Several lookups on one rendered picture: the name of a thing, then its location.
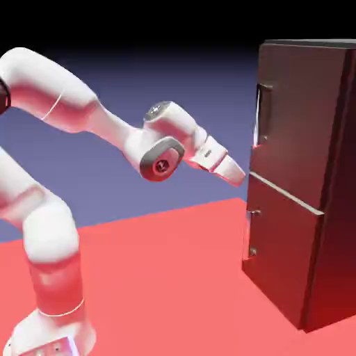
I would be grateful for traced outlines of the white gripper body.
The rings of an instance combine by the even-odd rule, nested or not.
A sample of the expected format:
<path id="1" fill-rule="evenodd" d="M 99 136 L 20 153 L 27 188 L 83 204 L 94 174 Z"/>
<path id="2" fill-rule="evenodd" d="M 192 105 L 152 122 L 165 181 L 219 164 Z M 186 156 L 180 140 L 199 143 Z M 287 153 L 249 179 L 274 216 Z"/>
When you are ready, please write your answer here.
<path id="1" fill-rule="evenodd" d="M 240 186 L 245 180 L 245 172 L 237 162 L 226 155 L 214 170 L 214 175 L 220 177 L 232 186 Z"/>

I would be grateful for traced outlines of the tall dark cabinet door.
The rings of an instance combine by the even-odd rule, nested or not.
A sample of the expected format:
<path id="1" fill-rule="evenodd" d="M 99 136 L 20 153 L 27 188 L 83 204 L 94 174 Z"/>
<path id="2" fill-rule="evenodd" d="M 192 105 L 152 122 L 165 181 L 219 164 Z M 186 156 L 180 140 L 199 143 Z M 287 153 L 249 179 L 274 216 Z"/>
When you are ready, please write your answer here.
<path id="1" fill-rule="evenodd" d="M 266 43 L 259 50 L 261 144 L 250 169 L 318 210 L 352 64 L 345 48 Z"/>

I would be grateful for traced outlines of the short dark cabinet door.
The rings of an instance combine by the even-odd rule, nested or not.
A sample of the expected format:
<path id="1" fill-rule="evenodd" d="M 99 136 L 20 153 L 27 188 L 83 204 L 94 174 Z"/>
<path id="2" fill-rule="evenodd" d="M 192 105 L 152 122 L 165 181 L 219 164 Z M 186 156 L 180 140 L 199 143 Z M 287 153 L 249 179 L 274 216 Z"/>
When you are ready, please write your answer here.
<path id="1" fill-rule="evenodd" d="M 296 327 L 302 325 L 314 240 L 324 213 L 255 172 L 249 174 L 247 210 L 257 254 L 243 260 L 245 274 Z"/>

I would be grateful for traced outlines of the dark wooden cabinet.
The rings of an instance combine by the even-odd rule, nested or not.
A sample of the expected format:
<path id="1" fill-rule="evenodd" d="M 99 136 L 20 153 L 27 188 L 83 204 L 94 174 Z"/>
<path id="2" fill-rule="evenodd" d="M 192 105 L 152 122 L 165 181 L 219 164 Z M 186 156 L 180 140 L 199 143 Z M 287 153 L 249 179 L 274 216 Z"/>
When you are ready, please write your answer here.
<path id="1" fill-rule="evenodd" d="M 324 213 L 314 240 L 302 325 L 311 332 L 356 316 L 356 40 L 267 40 L 262 45 L 337 47 L 353 51 L 343 108 L 334 125 Z"/>

